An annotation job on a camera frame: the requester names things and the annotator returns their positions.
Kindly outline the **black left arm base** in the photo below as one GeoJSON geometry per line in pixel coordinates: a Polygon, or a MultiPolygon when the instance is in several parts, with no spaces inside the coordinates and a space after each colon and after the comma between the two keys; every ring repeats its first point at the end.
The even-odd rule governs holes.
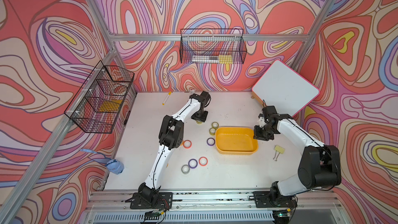
{"type": "Polygon", "coordinates": [[[138,192],[133,193],[132,197],[124,202],[130,204],[130,209],[169,210],[172,207],[172,201],[172,192],[160,192],[160,188],[150,188],[146,183],[142,183],[138,192]]]}

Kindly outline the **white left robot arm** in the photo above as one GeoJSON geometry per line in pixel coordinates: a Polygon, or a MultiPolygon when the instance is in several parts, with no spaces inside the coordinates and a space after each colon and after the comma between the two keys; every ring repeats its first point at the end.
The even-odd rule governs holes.
{"type": "Polygon", "coordinates": [[[152,202],[159,197],[163,172],[173,152],[183,142],[185,120],[193,119],[205,122],[208,115],[208,111],[205,108],[210,101],[211,96],[208,92],[194,93],[189,96],[187,103],[178,112],[172,116],[164,116],[159,132],[157,157],[148,177],[138,188],[138,195],[147,202],[152,202]]]}

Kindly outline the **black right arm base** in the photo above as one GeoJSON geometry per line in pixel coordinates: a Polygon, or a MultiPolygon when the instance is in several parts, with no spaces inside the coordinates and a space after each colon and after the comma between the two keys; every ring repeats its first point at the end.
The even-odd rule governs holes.
{"type": "Polygon", "coordinates": [[[272,183],[269,191],[254,191],[249,200],[253,200],[257,208],[296,208],[297,200],[295,196],[283,196],[277,185],[278,181],[272,183]]]}

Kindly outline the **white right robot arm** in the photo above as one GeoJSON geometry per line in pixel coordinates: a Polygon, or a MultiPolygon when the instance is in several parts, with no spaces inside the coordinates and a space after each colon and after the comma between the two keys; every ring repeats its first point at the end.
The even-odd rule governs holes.
{"type": "Polygon", "coordinates": [[[292,116],[279,114],[274,106],[266,105],[254,127],[254,139],[270,141],[277,134],[284,135],[302,156],[295,175],[272,184],[272,198],[291,197],[313,189],[330,190],[341,184],[339,149],[316,140],[292,116]]]}

